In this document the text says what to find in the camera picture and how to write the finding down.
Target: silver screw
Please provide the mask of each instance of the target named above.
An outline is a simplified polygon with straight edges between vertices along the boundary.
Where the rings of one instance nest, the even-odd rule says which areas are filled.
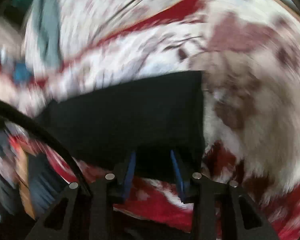
[[[201,179],[202,175],[199,172],[192,173],[192,178],[194,179]]]
[[[113,180],[115,178],[115,175],[113,174],[113,173],[108,173],[107,175],[106,175],[106,179],[107,180]]]
[[[70,189],[75,189],[75,188],[77,188],[78,186],[79,186],[78,183],[73,182],[73,183],[70,183],[69,188],[70,188]]]
[[[231,187],[237,187],[237,186],[239,185],[239,183],[236,182],[235,180],[231,180],[230,183],[229,183],[229,185],[230,185]]]

